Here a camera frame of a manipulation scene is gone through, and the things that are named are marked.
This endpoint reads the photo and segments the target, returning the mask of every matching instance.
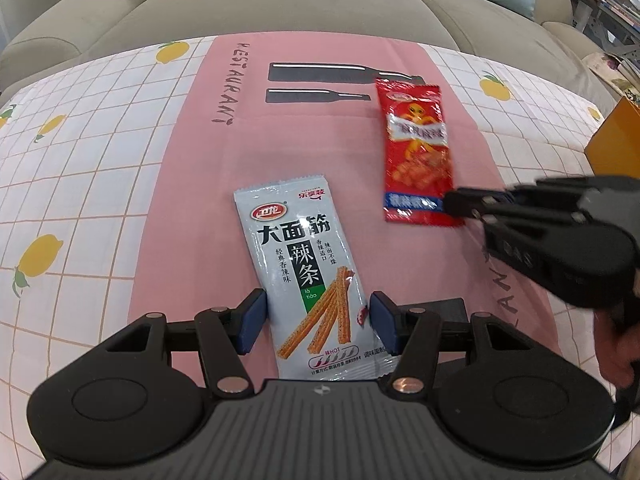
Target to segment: red snack package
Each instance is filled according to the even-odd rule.
[[[440,88],[386,79],[376,79],[376,88],[386,118],[386,220],[462,225],[442,209],[453,181]]]

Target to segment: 卫龙 logo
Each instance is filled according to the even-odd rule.
[[[284,216],[286,212],[287,206],[279,202],[262,204],[251,211],[251,218],[260,222],[267,222],[270,220],[276,220],[281,216]]]

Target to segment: snack package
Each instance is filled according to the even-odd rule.
[[[323,176],[234,193],[255,270],[267,291],[283,379],[371,379],[389,356],[367,320],[351,251]]]
[[[387,221],[462,225],[443,213],[453,188],[440,88],[376,79],[386,119],[385,217]]]

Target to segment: beige sofa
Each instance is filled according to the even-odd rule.
[[[148,44],[318,30],[418,41],[497,60],[608,113],[613,97],[580,62],[598,48],[571,23],[570,0],[536,0],[534,21],[487,0],[62,0],[0,55],[0,104],[53,72]]]

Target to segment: orange box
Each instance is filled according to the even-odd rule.
[[[584,149],[593,173],[640,178],[640,108],[623,98]]]

